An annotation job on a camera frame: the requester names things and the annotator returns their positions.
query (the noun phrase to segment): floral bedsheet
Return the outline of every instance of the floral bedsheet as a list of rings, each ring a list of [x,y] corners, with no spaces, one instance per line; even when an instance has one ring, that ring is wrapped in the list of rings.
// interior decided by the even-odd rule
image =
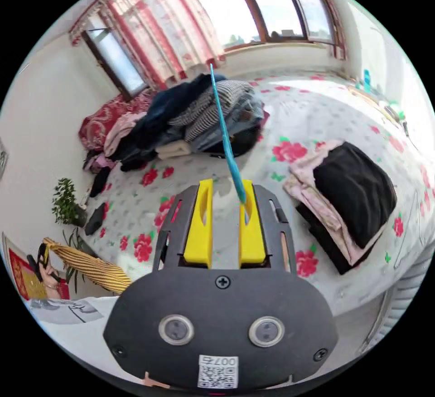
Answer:
[[[255,148],[239,157],[243,178],[277,195],[291,223],[297,269],[324,295],[334,315],[366,303],[390,287],[434,240],[434,169],[405,134],[363,99],[347,81],[328,73],[290,70],[245,75],[270,117]],[[308,149],[342,138],[363,150],[390,176],[398,203],[369,258],[340,276],[308,232],[283,189],[288,166]],[[86,240],[104,260],[136,280],[151,271],[157,234],[177,193],[212,178],[213,267],[236,268],[238,201],[225,160],[189,155],[158,160],[141,171],[111,172],[104,191],[88,203],[105,203],[103,226]]]

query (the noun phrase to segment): window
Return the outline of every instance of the window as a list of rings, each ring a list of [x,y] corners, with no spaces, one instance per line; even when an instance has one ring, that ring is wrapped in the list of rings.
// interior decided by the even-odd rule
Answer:
[[[271,38],[302,37],[302,26],[292,0],[255,0]]]
[[[91,24],[97,27],[103,26],[103,22],[98,17],[91,18]],[[108,28],[86,30],[82,36],[126,101],[133,99],[148,87]]]
[[[200,0],[226,50],[268,42],[335,44],[324,0]]]
[[[322,0],[299,0],[305,14],[311,38],[332,42],[327,10]]]
[[[217,37],[225,48],[260,41],[245,0],[199,0],[208,13]]]

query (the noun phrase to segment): dark blue jacket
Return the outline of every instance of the dark blue jacket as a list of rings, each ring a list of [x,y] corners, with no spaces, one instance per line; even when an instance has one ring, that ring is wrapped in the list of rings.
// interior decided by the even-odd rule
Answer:
[[[214,78],[216,82],[226,80],[219,74]],[[136,146],[153,149],[153,143],[169,128],[168,121],[183,113],[211,84],[210,74],[200,74],[190,83],[181,83],[155,95],[146,116],[136,123],[129,134]]]

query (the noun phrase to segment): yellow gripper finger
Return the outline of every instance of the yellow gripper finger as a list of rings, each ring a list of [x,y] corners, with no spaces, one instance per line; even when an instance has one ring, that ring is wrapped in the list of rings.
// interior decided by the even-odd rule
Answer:
[[[199,182],[192,221],[184,249],[184,259],[193,265],[211,268],[213,248],[213,180]]]
[[[243,186],[246,192],[246,204],[240,205],[239,268],[261,265],[266,259],[260,216],[252,181],[244,179]]]

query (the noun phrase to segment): window frame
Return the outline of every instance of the window frame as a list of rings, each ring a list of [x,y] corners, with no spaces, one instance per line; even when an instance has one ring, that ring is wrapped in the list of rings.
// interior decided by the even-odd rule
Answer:
[[[89,33],[88,33],[89,31],[96,31],[96,30],[98,30],[98,31],[102,30],[102,33],[100,35],[98,35],[96,39],[100,39],[100,38],[102,39],[113,31],[112,29],[110,29],[108,27],[102,27],[102,28],[98,28],[98,29],[93,28],[93,29],[84,30],[84,31],[82,31],[83,40],[85,41],[86,45],[91,50],[91,53],[94,55],[95,59],[97,60],[97,65],[100,66],[104,70],[104,72],[108,75],[108,77],[112,80],[113,84],[120,91],[124,100],[126,102],[129,102],[132,99],[136,98],[136,96],[138,96],[145,89],[147,89],[149,87],[149,85],[146,82],[146,80],[142,79],[144,84],[142,86],[140,86],[138,89],[136,89],[134,92],[130,92],[125,87],[124,83],[120,80],[120,78],[117,76],[116,72],[109,65],[109,63],[107,63],[107,60],[101,54],[100,50],[97,47],[95,40],[92,39],[91,36],[89,36]],[[114,36],[114,39],[118,43],[120,48],[124,51],[124,49],[122,48],[122,45],[119,44],[119,42],[115,36]]]
[[[258,34],[260,36],[260,41],[258,42],[249,42],[247,44],[234,45],[232,47],[225,48],[224,51],[233,51],[236,49],[242,49],[246,47],[250,47],[253,45],[263,45],[263,44],[280,44],[280,43],[305,43],[305,44],[326,44],[334,47],[334,53],[337,47],[337,28],[334,24],[334,19],[331,14],[331,10],[329,9],[329,5],[326,0],[320,0],[323,5],[323,9],[326,13],[326,18],[328,20],[329,30],[331,33],[332,40],[316,38],[315,36],[309,36],[309,28],[308,23],[305,17],[304,9],[299,0],[292,0],[293,5],[295,7],[296,13],[299,17],[299,23],[302,28],[302,36],[281,36],[279,39],[273,39],[267,30],[266,23],[264,21],[263,15],[261,14],[260,7],[256,0],[245,0],[249,11],[251,12],[251,16],[256,24]]]

